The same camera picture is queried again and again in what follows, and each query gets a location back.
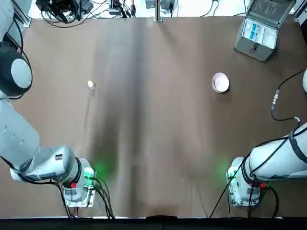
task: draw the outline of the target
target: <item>green light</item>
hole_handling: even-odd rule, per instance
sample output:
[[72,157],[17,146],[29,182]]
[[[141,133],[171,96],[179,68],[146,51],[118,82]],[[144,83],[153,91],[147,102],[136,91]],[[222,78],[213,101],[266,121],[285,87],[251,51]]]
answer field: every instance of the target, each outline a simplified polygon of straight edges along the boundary
[[84,178],[87,179],[86,185],[91,186],[93,185],[93,180],[94,180],[94,170],[92,168],[85,168],[84,169]]

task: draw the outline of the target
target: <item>toolbox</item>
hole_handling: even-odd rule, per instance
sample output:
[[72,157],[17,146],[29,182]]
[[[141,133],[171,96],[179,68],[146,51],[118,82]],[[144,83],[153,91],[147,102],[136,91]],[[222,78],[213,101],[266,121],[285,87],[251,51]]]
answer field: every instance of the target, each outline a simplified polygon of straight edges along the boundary
[[295,0],[252,0],[236,36],[235,50],[266,61],[276,49],[278,29]]

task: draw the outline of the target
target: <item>brown tabletop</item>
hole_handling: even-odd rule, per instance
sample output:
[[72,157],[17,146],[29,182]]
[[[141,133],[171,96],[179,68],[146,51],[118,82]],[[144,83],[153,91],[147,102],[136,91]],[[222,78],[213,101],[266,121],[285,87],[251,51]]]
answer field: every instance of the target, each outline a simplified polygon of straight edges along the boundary
[[[236,52],[242,20],[88,20],[70,29],[35,20],[24,36],[33,86],[13,104],[42,145],[70,145],[91,162],[109,184],[116,216],[207,216],[232,160],[294,126],[274,121],[270,106],[279,83],[307,63],[306,44],[291,17],[267,62]],[[228,76],[229,92],[213,91],[217,72]],[[276,116],[306,121],[301,80],[282,87]],[[55,187],[16,182],[4,162],[0,168],[1,218],[65,215]],[[279,216],[307,215],[306,181],[272,186]],[[96,197],[95,208],[79,214],[105,215],[103,209]],[[273,209],[267,193],[252,215],[268,217]],[[246,216],[247,209],[231,211]],[[224,196],[214,217],[227,216]]]

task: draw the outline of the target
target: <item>white bowl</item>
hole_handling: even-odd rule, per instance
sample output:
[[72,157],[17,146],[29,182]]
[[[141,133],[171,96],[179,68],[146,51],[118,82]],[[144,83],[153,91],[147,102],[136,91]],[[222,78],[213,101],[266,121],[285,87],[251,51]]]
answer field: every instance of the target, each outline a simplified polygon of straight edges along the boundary
[[212,79],[213,90],[217,93],[223,93],[229,88],[229,80],[223,73],[216,73]]

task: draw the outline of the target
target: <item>white floor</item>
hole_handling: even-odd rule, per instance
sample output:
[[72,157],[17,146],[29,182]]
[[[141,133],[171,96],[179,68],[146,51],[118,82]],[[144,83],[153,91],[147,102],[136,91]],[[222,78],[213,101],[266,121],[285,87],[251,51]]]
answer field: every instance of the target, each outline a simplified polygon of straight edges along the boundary
[[[96,3],[92,9],[92,13],[96,14],[102,12],[105,9],[108,9],[108,5],[105,4],[101,6],[101,2],[104,0],[93,0]],[[244,0],[219,0],[213,2],[212,0],[175,0],[175,8],[173,12],[173,17],[200,17],[206,14],[212,5],[210,12],[207,16],[213,16],[215,10],[215,16],[233,16],[235,14],[244,13]],[[36,0],[32,1],[32,5],[29,11],[28,16],[31,18],[42,18],[41,12],[35,4]],[[153,17],[154,9],[146,9],[145,0],[134,0],[136,6],[136,17]],[[246,7],[249,5],[250,0],[245,0]],[[126,4],[130,7],[131,0],[126,0]],[[169,11],[162,10],[165,13],[161,13],[162,17],[170,17]],[[105,11],[100,14],[101,17],[114,17],[109,15],[108,11]]]

